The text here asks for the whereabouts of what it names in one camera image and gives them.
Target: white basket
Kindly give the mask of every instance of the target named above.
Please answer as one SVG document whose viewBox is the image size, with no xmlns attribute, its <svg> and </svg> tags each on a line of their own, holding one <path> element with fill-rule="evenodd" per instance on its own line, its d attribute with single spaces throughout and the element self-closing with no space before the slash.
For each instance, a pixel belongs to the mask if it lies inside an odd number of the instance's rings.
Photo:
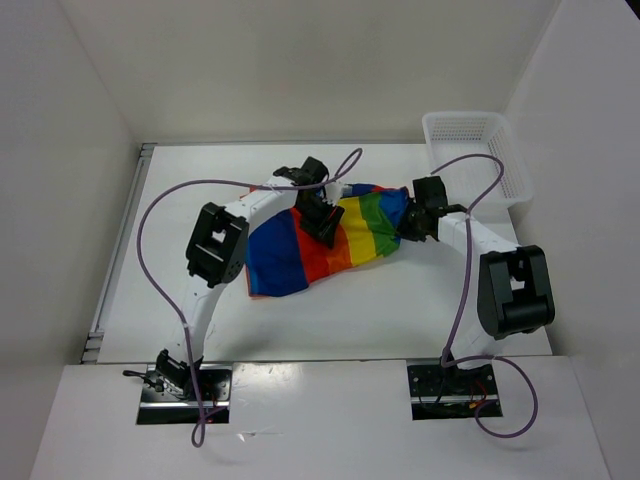
<svg viewBox="0 0 640 480">
<path fill-rule="evenodd" d="M 491 112 L 435 112 L 422 117 L 427 155 L 433 169 L 461 155 L 488 153 L 502 160 L 500 185 L 478 205 L 481 210 L 504 209 L 533 197 L 533 187 L 507 119 Z M 447 187 L 449 203 L 469 205 L 498 174 L 488 158 L 463 160 L 438 173 Z"/>
</svg>

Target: white wall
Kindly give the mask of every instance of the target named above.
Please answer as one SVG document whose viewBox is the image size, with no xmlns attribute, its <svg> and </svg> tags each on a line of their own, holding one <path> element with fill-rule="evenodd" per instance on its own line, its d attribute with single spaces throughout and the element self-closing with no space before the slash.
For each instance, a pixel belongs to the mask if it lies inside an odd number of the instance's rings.
<svg viewBox="0 0 640 480">
<path fill-rule="evenodd" d="M 639 52 L 624 0 L 563 0 L 507 109 L 536 188 L 516 231 L 547 253 L 551 339 L 616 480 L 638 478 Z"/>
<path fill-rule="evenodd" d="M 502 110 L 557 0 L 61 0 L 138 140 L 411 139 Z"/>
<path fill-rule="evenodd" d="M 13 480 L 79 361 L 136 157 L 57 2 L 2 2 L 0 65 L 0 476 Z"/>
</svg>

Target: purple cable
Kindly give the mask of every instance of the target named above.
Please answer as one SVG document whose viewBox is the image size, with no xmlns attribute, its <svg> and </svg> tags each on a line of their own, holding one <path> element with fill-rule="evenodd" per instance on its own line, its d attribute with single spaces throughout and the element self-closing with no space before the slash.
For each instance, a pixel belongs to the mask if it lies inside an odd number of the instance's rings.
<svg viewBox="0 0 640 480">
<path fill-rule="evenodd" d="M 206 420 L 208 416 L 212 415 L 212 413 L 206 414 L 204 410 L 204 405 L 202 403 L 202 395 L 200 393 L 200 387 L 198 385 L 198 375 L 196 374 L 196 369 L 194 366 L 193 349 L 191 347 L 191 335 L 189 334 L 189 324 L 187 323 L 187 319 L 185 318 L 184 313 L 182 313 L 182 310 L 180 310 L 180 307 L 178 306 L 178 304 L 173 301 L 173 299 L 160 286 L 160 284 L 156 281 L 156 279 L 153 278 L 153 275 L 151 275 L 151 272 L 149 271 L 149 268 L 147 267 L 147 264 L 142 255 L 142 232 L 144 230 L 145 224 L 147 223 L 147 219 L 149 218 L 149 214 L 155 208 L 155 206 L 168 195 L 172 194 L 177 190 L 180 190 L 186 187 L 191 187 L 193 185 L 208 185 L 208 184 L 230 185 L 233 187 L 253 188 L 256 190 L 280 190 L 280 191 L 312 190 L 316 188 L 321 188 L 321 187 L 324 187 L 325 185 L 333 183 L 339 180 L 340 178 L 344 177 L 347 173 L 351 171 L 353 167 L 355 167 L 356 163 L 358 163 L 358 161 L 360 160 L 360 157 L 362 157 L 362 148 L 356 148 L 353 152 L 351 152 L 347 156 L 347 158 L 344 159 L 340 167 L 338 167 L 336 174 L 332 178 L 329 178 L 324 182 L 316 183 L 314 185 L 284 187 L 284 186 L 256 185 L 253 183 L 235 182 L 232 180 L 217 180 L 217 179 L 190 180 L 188 182 L 183 182 L 178 185 L 174 185 L 168 190 L 165 190 L 164 192 L 162 192 L 151 202 L 151 204 L 147 207 L 144 214 L 142 215 L 142 219 L 140 220 L 140 225 L 138 226 L 138 233 L 136 236 L 136 253 L 138 255 L 138 263 L 140 263 L 140 268 L 142 268 L 142 272 L 144 273 L 145 277 L 147 277 L 147 280 L 149 280 L 149 283 L 151 283 L 153 288 L 155 288 L 155 290 L 160 294 L 160 296 L 164 298 L 165 301 L 171 306 L 171 308 L 178 314 L 180 323 L 182 323 L 182 327 L 184 328 L 184 338 L 185 338 L 185 345 L 187 347 L 187 358 L 189 359 L 189 370 L 191 373 L 191 382 L 193 383 L 196 402 L 198 404 L 198 422 L 196 423 L 195 427 L 193 428 L 193 431 L 191 432 L 191 443 L 193 444 L 194 447 L 199 448 L 203 445 Z M 196 434 L 198 430 L 200 430 L 200 436 L 199 438 L 196 439 Z"/>
<path fill-rule="evenodd" d="M 471 202 L 471 205 L 469 205 L 469 208 L 467 209 L 467 215 L 465 216 L 465 224 L 467 227 L 466 228 L 467 257 L 466 257 L 465 271 L 464 271 L 464 285 L 462 287 L 462 295 L 460 297 L 460 303 L 458 304 L 458 311 L 456 312 L 456 316 L 453 321 L 453 326 L 451 327 L 451 332 L 449 333 L 449 338 L 447 340 L 447 343 L 444 349 L 442 350 L 442 359 L 441 359 L 440 365 L 442 366 L 442 368 L 449 368 L 449 367 L 453 367 L 454 365 L 458 365 L 460 363 L 469 362 L 471 360 L 498 360 L 500 362 L 507 363 L 511 365 L 513 368 L 515 368 L 518 371 L 518 373 L 522 375 L 522 378 L 524 378 L 524 381 L 527 383 L 529 390 L 531 390 L 531 396 L 533 397 L 533 413 L 531 414 L 531 418 L 529 419 L 527 424 L 524 427 L 522 427 L 520 430 L 513 433 L 494 432 L 489 430 L 487 427 L 485 427 L 482 424 L 482 422 L 480 421 L 480 412 L 487 405 L 495 403 L 496 400 L 484 402 L 478 407 L 476 407 L 475 409 L 476 423 L 484 432 L 498 438 L 515 438 L 527 432 L 535 423 L 536 418 L 538 417 L 538 394 L 536 393 L 536 389 L 533 386 L 533 383 L 531 383 L 531 379 L 527 376 L 524 370 L 522 370 L 522 368 L 520 368 L 512 360 L 509 360 L 508 358 L 505 358 L 505 357 L 494 356 L 494 355 L 472 355 L 469 357 L 460 358 L 458 360 L 452 360 L 450 362 L 447 361 L 447 359 L 449 358 L 449 355 L 451 354 L 451 346 L 453 345 L 453 341 L 456 337 L 456 334 L 458 333 L 458 328 L 460 327 L 460 322 L 462 321 L 462 314 L 464 313 L 464 307 L 467 303 L 467 298 L 469 297 L 469 286 L 471 284 L 471 263 L 473 258 L 473 255 L 472 255 L 473 237 L 471 235 L 471 212 L 476 207 L 476 205 L 478 205 L 478 203 L 484 197 L 486 197 L 489 194 L 489 192 L 491 192 L 491 190 L 493 190 L 496 187 L 496 185 L 500 183 L 500 181 L 502 180 L 502 177 L 504 176 L 504 164 L 502 163 L 502 161 L 500 161 L 498 158 L 494 157 L 493 155 L 487 155 L 484 153 L 475 153 L 475 154 L 463 155 L 461 157 L 454 158 L 453 160 L 445 163 L 444 165 L 436 168 L 433 172 L 431 172 L 431 174 L 433 175 L 449 167 L 450 165 L 453 165 L 454 163 L 458 163 L 462 160 L 465 160 L 468 158 L 474 158 L 474 157 L 488 158 L 489 160 L 493 160 L 498 165 L 499 172 L 498 172 L 498 177 L 493 181 L 493 183 L 489 185 L 489 187 L 485 191 L 483 191 L 480 195 L 478 195 L 478 198 L 476 198 L 473 202 Z"/>
</svg>

